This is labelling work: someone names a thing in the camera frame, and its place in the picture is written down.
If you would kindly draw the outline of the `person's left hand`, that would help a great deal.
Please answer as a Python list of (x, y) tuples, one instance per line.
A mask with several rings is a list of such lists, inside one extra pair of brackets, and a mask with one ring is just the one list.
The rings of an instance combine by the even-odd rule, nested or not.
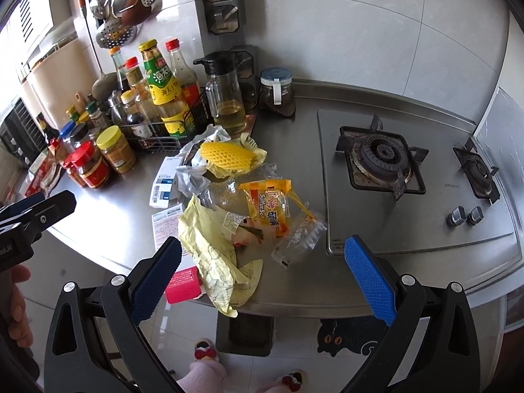
[(18, 264), (11, 269), (9, 335), (23, 349), (28, 349), (32, 346), (33, 334), (28, 322), (26, 303), (18, 285), (29, 279), (30, 270), (26, 266)]

